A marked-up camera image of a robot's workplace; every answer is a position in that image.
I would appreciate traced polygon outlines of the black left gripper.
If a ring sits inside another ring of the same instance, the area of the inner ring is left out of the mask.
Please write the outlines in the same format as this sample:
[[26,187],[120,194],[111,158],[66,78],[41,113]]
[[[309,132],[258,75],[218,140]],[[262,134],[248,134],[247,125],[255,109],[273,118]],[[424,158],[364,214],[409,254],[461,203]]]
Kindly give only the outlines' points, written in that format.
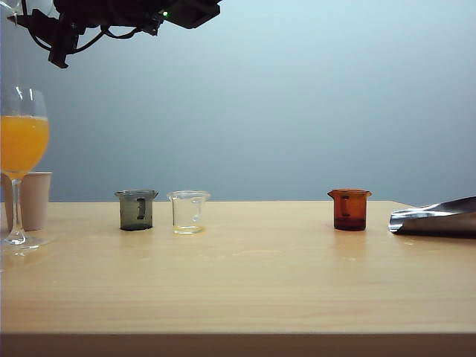
[[30,14],[18,15],[16,23],[30,30],[55,30],[48,61],[65,69],[65,60],[77,48],[78,29],[127,27],[155,36],[166,17],[162,10],[150,6],[56,6],[60,18],[46,16],[33,9]]

